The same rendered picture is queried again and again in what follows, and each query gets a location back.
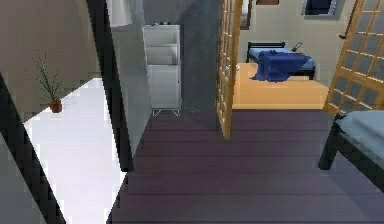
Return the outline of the black frame bed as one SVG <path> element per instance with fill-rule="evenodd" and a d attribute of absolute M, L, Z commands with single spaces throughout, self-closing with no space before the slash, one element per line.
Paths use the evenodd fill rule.
<path fill-rule="evenodd" d="M 302 45 L 298 42 L 291 50 L 285 48 L 284 42 L 248 43 L 246 62 L 258 65 L 252 80 L 284 82 L 292 76 L 306 76 L 314 79 L 315 62 L 311 56 L 299 53 Z"/>

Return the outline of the black bed with grey mattress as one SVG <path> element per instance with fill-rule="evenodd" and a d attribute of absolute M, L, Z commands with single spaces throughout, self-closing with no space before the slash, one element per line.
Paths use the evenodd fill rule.
<path fill-rule="evenodd" d="M 384 110 L 337 113 L 318 167 L 330 170 L 337 153 L 384 193 Z"/>

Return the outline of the dark blue blanket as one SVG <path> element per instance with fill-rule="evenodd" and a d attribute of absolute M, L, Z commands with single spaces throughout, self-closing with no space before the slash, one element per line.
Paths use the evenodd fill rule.
<path fill-rule="evenodd" d="M 284 82 L 302 69 L 310 60 L 309 56 L 296 53 L 261 51 L 258 57 L 258 70 L 252 80 Z"/>

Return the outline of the potted green house plant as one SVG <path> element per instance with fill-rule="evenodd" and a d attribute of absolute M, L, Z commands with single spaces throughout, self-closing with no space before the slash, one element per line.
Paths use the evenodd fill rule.
<path fill-rule="evenodd" d="M 63 110 L 63 104 L 59 95 L 62 82 L 59 80 L 59 71 L 56 70 L 53 74 L 49 72 L 46 64 L 47 54 L 41 54 L 36 51 L 37 58 L 34 60 L 38 71 L 39 84 L 41 89 L 46 94 L 48 107 L 52 113 L 60 113 Z"/>

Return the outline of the white shelf cabinet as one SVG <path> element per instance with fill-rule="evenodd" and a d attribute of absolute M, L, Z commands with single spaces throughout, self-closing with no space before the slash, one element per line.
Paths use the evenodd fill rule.
<path fill-rule="evenodd" d="M 172 111 L 180 115 L 181 58 L 179 25 L 142 27 L 152 115 Z"/>

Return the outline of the wooden lattice room door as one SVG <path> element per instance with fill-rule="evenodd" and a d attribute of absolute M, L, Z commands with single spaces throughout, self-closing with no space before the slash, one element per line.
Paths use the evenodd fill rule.
<path fill-rule="evenodd" d="M 384 0 L 355 1 L 324 110 L 384 110 Z"/>
<path fill-rule="evenodd" d="M 230 137 L 243 0 L 221 1 L 221 25 L 216 80 L 216 111 L 221 132 Z"/>

